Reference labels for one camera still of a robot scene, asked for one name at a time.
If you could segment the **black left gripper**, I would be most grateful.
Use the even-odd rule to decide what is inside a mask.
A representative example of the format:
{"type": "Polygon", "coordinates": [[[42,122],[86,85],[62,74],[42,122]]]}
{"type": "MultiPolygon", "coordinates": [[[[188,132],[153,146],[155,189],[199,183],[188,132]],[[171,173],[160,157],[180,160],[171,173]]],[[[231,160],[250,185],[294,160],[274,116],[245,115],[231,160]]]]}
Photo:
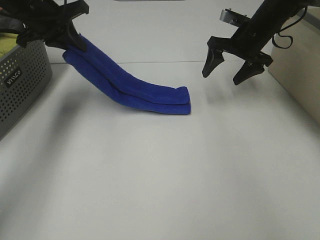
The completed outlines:
{"type": "Polygon", "coordinates": [[[25,31],[18,35],[17,44],[26,47],[33,41],[43,41],[53,48],[73,46],[82,52],[87,45],[76,31],[73,19],[89,13],[83,0],[65,1],[58,5],[53,0],[30,0],[21,4],[15,16],[25,24],[25,31]]]}

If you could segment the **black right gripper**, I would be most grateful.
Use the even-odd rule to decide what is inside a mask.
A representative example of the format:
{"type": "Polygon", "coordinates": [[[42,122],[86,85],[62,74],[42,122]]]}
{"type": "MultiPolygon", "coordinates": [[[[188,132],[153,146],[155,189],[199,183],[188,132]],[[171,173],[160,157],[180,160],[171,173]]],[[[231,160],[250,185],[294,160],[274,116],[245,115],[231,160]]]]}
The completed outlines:
{"type": "Polygon", "coordinates": [[[272,38],[270,28],[260,22],[249,20],[243,23],[230,38],[211,36],[207,42],[207,58],[202,69],[202,76],[208,77],[212,71],[225,61],[223,53],[235,55],[246,62],[233,77],[235,85],[262,74],[264,66],[269,66],[272,58],[262,52],[263,47],[272,38]]]}

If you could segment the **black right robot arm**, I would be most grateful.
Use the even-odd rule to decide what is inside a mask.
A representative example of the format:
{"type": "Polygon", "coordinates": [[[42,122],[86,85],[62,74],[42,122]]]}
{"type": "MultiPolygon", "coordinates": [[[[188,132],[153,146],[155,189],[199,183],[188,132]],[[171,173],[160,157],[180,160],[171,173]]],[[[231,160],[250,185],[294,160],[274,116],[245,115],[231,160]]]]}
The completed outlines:
{"type": "Polygon", "coordinates": [[[307,11],[309,6],[319,7],[318,0],[265,0],[252,17],[239,14],[231,9],[223,9],[220,21],[236,26],[231,38],[211,36],[207,42],[207,58],[202,69],[207,78],[224,62],[223,53],[235,55],[244,60],[241,69],[233,77],[235,85],[262,74],[273,59],[262,52],[264,46],[274,40],[276,34],[284,31],[284,23],[299,11],[307,11]]]}

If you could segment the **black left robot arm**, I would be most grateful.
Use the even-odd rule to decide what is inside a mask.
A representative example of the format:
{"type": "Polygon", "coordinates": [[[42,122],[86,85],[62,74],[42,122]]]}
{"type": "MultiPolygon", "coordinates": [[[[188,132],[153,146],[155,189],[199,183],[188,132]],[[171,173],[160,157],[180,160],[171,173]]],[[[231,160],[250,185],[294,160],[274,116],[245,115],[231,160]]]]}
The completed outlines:
{"type": "Polygon", "coordinates": [[[73,19],[89,13],[84,0],[64,1],[62,5],[53,0],[2,0],[0,15],[21,21],[25,25],[17,34],[16,43],[26,48],[33,41],[43,41],[47,46],[67,50],[73,46],[83,52],[85,42],[76,31],[73,19]]]}

